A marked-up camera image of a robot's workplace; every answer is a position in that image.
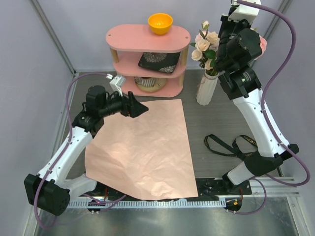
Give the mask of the pale pink flower stem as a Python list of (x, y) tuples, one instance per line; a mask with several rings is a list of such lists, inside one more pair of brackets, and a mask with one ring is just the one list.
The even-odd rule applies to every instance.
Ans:
[(201, 28), (203, 31), (207, 31), (209, 26), (210, 26), (210, 23), (208, 20), (201, 22)]

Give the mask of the black ribbon with gold text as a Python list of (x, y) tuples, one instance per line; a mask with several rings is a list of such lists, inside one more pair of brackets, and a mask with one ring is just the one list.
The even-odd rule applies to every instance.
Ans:
[[(248, 142), (250, 145), (252, 145), (253, 147), (255, 147), (256, 149), (258, 149), (257, 143), (254, 139), (252, 139), (251, 137), (247, 136), (247, 135), (239, 135), (237, 136), (237, 138), (242, 138), (244, 139), (246, 142)], [(204, 138), (204, 145), (206, 146), (206, 148), (217, 155), (220, 156), (225, 156), (225, 157), (234, 157), (234, 158), (239, 158), (240, 160), (244, 161), (246, 159), (246, 157), (250, 157), (253, 155), (253, 152), (246, 152), (243, 153), (241, 152), (238, 144), (237, 144), (237, 138), (234, 139), (232, 146), (229, 146), (227, 143), (225, 143), (224, 141), (222, 141), (220, 138), (218, 138), (216, 135), (214, 134), (210, 134), (205, 136)], [(208, 139), (211, 139), (212, 141), (216, 142), (217, 144), (219, 144), (221, 147), (225, 148), (226, 150), (228, 150), (230, 153), (222, 153), (216, 150), (213, 150), (210, 147), (210, 144), (208, 142)]]

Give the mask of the pink wrapping paper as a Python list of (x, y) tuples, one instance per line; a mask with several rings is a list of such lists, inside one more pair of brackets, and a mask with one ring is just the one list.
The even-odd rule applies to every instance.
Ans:
[(140, 200), (196, 197), (182, 101), (145, 103), (137, 118), (115, 114), (85, 150), (87, 177)]

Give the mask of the peach and orange flower bunch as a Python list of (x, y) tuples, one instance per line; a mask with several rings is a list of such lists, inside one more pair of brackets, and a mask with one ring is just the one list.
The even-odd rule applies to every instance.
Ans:
[(209, 76), (216, 76), (215, 70), (216, 55), (219, 48), (220, 38), (215, 31), (200, 31), (195, 41), (190, 43), (194, 47), (191, 53), (191, 59), (197, 61), (202, 69)]

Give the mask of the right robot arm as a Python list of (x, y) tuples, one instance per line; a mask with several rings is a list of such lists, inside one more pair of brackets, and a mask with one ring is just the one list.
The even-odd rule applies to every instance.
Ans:
[(261, 83), (249, 66), (250, 61), (262, 54), (259, 34), (246, 19), (235, 22), (223, 14), (220, 20), (215, 70), (223, 91), (242, 113), (258, 148), (249, 156), (242, 155), (242, 163), (223, 175), (224, 192), (234, 194), (248, 179), (277, 169), (297, 154), (299, 147), (288, 140), (277, 141), (264, 118), (263, 112), (269, 110), (267, 106), (261, 108)]

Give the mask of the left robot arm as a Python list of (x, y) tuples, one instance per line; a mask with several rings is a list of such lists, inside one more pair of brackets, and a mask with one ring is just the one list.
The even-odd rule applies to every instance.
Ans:
[(104, 125), (105, 117), (120, 113), (136, 118), (149, 110), (131, 91), (127, 96), (117, 91), (109, 94), (103, 86), (90, 87), (82, 106), (52, 159), (36, 175), (29, 174), (24, 180), (27, 198), (34, 210), (42, 209), (59, 216), (70, 201), (87, 192), (100, 196), (105, 189), (102, 181), (88, 178), (86, 174), (68, 180), (70, 169)]

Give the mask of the light pink rose spray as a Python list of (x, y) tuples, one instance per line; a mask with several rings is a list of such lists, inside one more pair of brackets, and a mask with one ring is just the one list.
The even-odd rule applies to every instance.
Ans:
[(257, 58), (255, 58), (254, 60), (259, 59), (259, 58), (264, 54), (264, 52), (266, 51), (266, 48), (267, 48), (267, 41), (266, 41), (266, 39), (263, 38), (261, 35), (259, 36), (259, 38), (260, 38), (260, 48), (261, 48), (261, 50), (262, 50), (262, 53), (261, 53), (261, 55), (259, 55), (259, 56), (258, 56)]

